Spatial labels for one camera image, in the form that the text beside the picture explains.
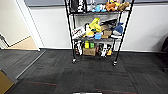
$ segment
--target cardboard box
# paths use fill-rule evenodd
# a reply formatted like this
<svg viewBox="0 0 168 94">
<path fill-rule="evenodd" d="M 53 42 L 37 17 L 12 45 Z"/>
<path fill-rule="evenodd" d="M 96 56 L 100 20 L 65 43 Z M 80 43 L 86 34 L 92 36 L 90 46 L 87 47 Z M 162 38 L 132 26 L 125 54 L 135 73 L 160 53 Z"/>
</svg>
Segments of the cardboard box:
<svg viewBox="0 0 168 94">
<path fill-rule="evenodd" d="M 102 39 L 107 39 L 109 36 L 108 35 L 102 35 L 101 38 Z"/>
<path fill-rule="evenodd" d="M 96 48 L 83 48 L 83 54 L 84 55 L 96 55 Z"/>
<path fill-rule="evenodd" d="M 112 31 L 111 30 L 105 30 L 103 35 L 111 36 Z"/>
<path fill-rule="evenodd" d="M 109 30 L 109 26 L 108 25 L 101 25 L 101 30 Z"/>
</svg>

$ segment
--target blue item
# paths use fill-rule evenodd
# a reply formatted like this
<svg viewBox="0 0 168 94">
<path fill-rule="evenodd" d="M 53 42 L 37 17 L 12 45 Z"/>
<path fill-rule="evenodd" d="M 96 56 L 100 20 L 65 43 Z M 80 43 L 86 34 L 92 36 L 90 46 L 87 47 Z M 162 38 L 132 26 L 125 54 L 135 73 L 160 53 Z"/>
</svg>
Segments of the blue item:
<svg viewBox="0 0 168 94">
<path fill-rule="evenodd" d="M 106 12 L 107 10 L 106 9 L 103 9 L 103 10 L 100 10 L 101 12 Z"/>
<path fill-rule="evenodd" d="M 101 34 L 95 34 L 95 39 L 101 39 Z"/>
<path fill-rule="evenodd" d="M 123 27 L 121 26 L 123 23 L 118 23 L 118 26 L 116 26 L 113 31 L 118 31 L 119 33 L 123 33 Z"/>
</svg>

